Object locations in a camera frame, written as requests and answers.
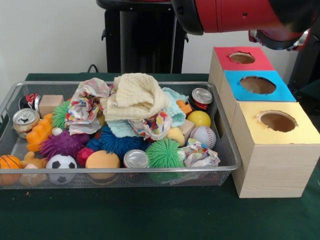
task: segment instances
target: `blue paper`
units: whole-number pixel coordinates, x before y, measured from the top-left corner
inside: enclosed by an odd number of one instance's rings
[[[286,83],[276,71],[224,71],[224,74],[234,98],[238,101],[296,102]],[[275,85],[275,91],[270,94],[250,92],[240,84],[240,80],[246,77],[265,78]]]

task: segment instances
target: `white wall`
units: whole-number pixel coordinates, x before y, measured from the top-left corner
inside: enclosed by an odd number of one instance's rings
[[[210,33],[203,36],[188,35],[188,37],[189,43],[185,44],[182,64],[184,73],[208,73],[213,46],[259,46],[257,43],[249,42],[247,31]],[[283,80],[288,83],[298,53],[275,51],[266,47],[262,49]]]
[[[0,0],[0,102],[28,73],[107,71],[104,10],[95,0]],[[212,46],[254,46],[246,32],[189,35],[184,73],[208,73]],[[264,49],[285,80],[295,53]]]

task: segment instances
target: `wire mesh basket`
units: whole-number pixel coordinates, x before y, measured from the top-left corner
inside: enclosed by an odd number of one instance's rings
[[[14,85],[0,113],[0,156],[13,155],[20,160],[28,152],[27,141],[13,129],[13,115],[19,110],[19,99],[26,94],[63,95],[69,99],[79,82],[23,82]],[[221,186],[231,171],[241,165],[241,157],[232,135],[217,90],[208,82],[161,82],[159,85],[189,95],[195,88],[204,88],[213,95],[207,113],[216,134],[214,151],[218,153],[217,167],[182,168],[76,168],[76,169],[0,169],[0,189],[81,189],[121,187]]]

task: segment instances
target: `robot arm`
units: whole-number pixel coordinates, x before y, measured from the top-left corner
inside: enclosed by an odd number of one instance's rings
[[[193,35],[249,30],[249,40],[274,50],[299,50],[320,14],[320,0],[171,0]]]

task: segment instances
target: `circular hole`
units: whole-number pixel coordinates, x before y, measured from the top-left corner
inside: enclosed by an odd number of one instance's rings
[[[269,128],[287,133],[295,129],[296,121],[290,115],[281,111],[268,111],[262,114],[261,122]]]
[[[235,52],[229,55],[230,59],[238,64],[253,64],[256,59],[248,52]]]
[[[276,85],[264,77],[247,76],[240,80],[242,87],[254,94],[272,94]]]

